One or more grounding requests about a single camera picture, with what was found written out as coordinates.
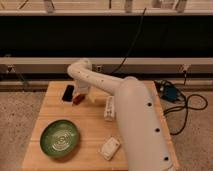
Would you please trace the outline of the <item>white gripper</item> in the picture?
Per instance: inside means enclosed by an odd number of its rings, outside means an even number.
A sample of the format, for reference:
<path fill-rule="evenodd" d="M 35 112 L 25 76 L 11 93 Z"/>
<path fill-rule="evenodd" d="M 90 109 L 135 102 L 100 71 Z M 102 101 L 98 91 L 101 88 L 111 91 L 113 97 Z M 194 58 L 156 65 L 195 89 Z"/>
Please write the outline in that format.
<path fill-rule="evenodd" d="M 88 95 L 91 90 L 91 85 L 86 82 L 76 80 L 75 81 L 75 88 L 74 88 L 74 96 L 77 97 L 78 95 Z"/>

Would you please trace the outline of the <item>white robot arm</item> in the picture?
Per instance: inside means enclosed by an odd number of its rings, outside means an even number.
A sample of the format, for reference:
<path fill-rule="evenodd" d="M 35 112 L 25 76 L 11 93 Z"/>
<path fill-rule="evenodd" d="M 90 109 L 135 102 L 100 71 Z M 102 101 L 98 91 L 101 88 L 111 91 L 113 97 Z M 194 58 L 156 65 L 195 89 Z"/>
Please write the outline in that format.
<path fill-rule="evenodd" d="M 67 73 L 76 81 L 77 92 L 88 93 L 94 86 L 114 97 L 129 171 L 175 171 L 154 98 L 144 82 L 94 72 L 87 58 L 69 65 Z"/>

